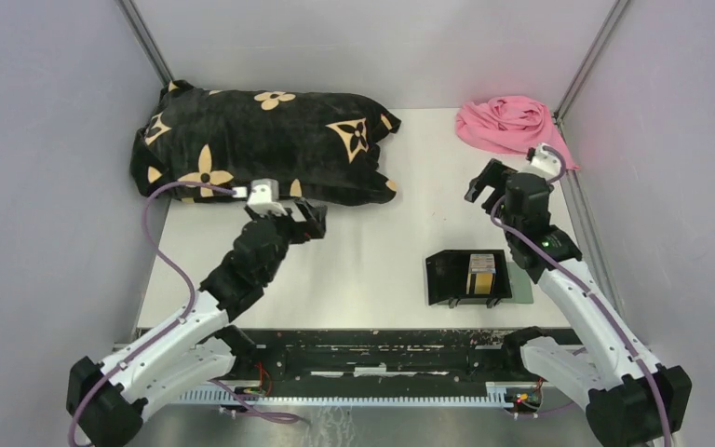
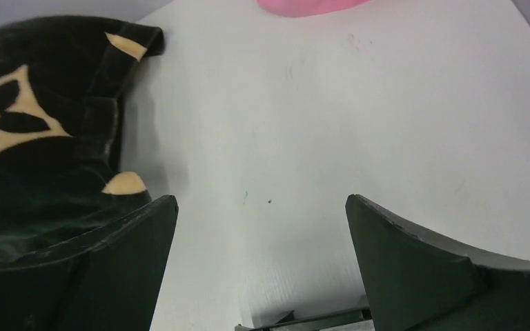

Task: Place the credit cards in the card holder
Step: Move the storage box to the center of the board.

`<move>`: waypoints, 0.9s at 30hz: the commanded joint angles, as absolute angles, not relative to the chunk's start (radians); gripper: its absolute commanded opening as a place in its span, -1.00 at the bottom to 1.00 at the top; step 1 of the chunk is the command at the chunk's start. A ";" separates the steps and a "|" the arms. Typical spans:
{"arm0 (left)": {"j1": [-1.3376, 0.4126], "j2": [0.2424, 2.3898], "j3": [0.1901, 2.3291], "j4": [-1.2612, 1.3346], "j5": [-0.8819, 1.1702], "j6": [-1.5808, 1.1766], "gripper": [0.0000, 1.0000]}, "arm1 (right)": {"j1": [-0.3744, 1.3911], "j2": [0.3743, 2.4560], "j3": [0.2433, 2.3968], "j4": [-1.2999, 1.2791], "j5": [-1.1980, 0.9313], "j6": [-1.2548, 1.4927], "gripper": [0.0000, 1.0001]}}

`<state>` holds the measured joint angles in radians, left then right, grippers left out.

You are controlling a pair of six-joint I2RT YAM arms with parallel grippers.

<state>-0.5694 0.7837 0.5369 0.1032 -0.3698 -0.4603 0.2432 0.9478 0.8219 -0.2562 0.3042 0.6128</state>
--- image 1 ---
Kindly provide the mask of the black card box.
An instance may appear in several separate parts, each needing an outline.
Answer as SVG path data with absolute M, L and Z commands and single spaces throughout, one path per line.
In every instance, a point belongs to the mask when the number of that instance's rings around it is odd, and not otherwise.
M 467 294 L 468 258 L 471 253 L 493 253 L 496 275 L 490 295 Z M 492 308 L 511 297 L 506 254 L 503 250 L 444 250 L 425 259 L 425 291 L 430 306 L 455 308 L 481 305 Z

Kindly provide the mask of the green card holder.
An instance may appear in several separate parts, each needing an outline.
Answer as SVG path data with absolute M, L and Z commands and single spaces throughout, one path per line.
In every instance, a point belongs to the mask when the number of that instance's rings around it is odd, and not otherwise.
M 517 305 L 532 305 L 534 303 L 533 284 L 527 273 L 516 264 L 510 264 L 508 274 L 511 297 L 507 298 L 506 302 Z

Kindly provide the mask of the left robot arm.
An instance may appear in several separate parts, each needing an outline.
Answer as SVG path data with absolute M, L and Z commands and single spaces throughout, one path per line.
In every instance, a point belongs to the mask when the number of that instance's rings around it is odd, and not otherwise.
M 255 367 L 252 341 L 235 320 L 275 279 L 290 246 L 322 239 L 328 209 L 293 201 L 303 218 L 276 202 L 246 207 L 232 249 L 188 301 L 131 344 L 70 370 L 66 409 L 71 446 L 125 446 L 143 425 L 185 392 L 227 374 L 241 379 Z

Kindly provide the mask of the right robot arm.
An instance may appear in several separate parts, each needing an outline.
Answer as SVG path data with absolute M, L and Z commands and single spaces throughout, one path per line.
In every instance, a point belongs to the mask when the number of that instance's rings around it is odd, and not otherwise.
M 584 353 L 574 354 L 533 329 L 514 334 L 500 356 L 503 373 L 544 379 L 585 414 L 603 446 L 674 443 L 692 391 L 681 366 L 665 366 L 633 333 L 592 277 L 572 239 L 550 222 L 557 174 L 516 170 L 491 160 L 470 181 L 465 200 L 482 204 L 504 233 L 512 260 L 566 317 Z

